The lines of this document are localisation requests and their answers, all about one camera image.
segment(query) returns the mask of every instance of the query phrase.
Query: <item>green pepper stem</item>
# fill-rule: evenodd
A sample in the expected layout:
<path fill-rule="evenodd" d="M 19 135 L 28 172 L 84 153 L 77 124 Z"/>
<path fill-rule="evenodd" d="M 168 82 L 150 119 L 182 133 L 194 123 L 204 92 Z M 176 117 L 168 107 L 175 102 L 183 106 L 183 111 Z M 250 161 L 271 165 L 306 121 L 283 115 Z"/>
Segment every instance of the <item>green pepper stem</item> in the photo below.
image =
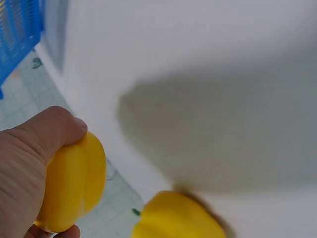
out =
<path fill-rule="evenodd" d="M 138 217 L 141 215 L 141 212 L 138 211 L 138 210 L 135 209 L 135 208 L 132 208 L 132 212 L 133 212 L 134 215 L 136 215 L 136 216 L 138 216 Z"/>

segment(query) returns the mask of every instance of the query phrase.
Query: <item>finger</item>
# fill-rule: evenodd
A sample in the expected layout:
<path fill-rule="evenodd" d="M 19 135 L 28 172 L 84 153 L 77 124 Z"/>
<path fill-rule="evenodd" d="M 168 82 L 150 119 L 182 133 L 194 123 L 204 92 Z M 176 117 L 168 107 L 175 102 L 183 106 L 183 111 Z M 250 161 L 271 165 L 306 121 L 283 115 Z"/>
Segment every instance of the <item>finger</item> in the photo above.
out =
<path fill-rule="evenodd" d="M 25 234 L 24 238 L 49 238 L 51 235 L 51 233 L 45 232 L 33 224 Z"/>
<path fill-rule="evenodd" d="M 23 141 L 46 164 L 61 146 L 83 138 L 87 125 L 62 107 L 50 107 L 7 133 Z"/>
<path fill-rule="evenodd" d="M 67 231 L 57 234 L 54 238 L 80 238 L 80 230 L 78 226 L 74 225 Z"/>

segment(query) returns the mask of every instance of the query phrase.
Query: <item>fingernail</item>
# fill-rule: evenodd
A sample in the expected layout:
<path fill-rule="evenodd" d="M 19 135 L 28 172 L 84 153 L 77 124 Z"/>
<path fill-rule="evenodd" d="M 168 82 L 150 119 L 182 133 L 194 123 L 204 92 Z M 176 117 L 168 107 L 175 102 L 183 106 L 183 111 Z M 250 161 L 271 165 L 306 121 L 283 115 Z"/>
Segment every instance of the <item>fingernail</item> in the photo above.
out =
<path fill-rule="evenodd" d="M 80 118 L 75 118 L 75 120 L 82 128 L 87 129 L 88 126 L 83 120 L 81 120 Z"/>

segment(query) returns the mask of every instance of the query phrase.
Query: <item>skin wrinkle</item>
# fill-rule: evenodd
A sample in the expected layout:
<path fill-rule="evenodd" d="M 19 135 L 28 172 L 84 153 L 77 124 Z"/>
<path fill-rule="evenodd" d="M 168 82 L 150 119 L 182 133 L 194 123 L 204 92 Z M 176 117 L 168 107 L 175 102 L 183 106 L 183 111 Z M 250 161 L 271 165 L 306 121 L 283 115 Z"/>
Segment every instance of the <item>skin wrinkle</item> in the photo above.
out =
<path fill-rule="evenodd" d="M 28 148 L 21 149 L 29 151 L 30 154 L 32 154 L 35 158 L 45 164 L 45 160 L 43 159 L 43 157 L 45 156 L 45 152 L 43 152 L 45 151 L 44 147 L 36 143 L 36 140 L 32 136 L 30 136 L 24 128 L 17 127 L 5 132 L 8 136 L 13 137 L 11 139 L 12 143 L 14 143 L 18 148 L 23 145 L 27 146 Z"/>

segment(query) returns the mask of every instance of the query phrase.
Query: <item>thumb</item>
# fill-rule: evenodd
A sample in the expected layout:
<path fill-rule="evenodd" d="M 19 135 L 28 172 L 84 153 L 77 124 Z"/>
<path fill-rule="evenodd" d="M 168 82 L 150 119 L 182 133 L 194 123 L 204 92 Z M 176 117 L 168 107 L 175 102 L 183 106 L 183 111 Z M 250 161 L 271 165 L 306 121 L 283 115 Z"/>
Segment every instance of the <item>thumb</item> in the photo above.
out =
<path fill-rule="evenodd" d="M 87 125 L 62 107 L 50 107 L 7 133 L 30 147 L 46 164 L 60 147 L 83 138 Z"/>

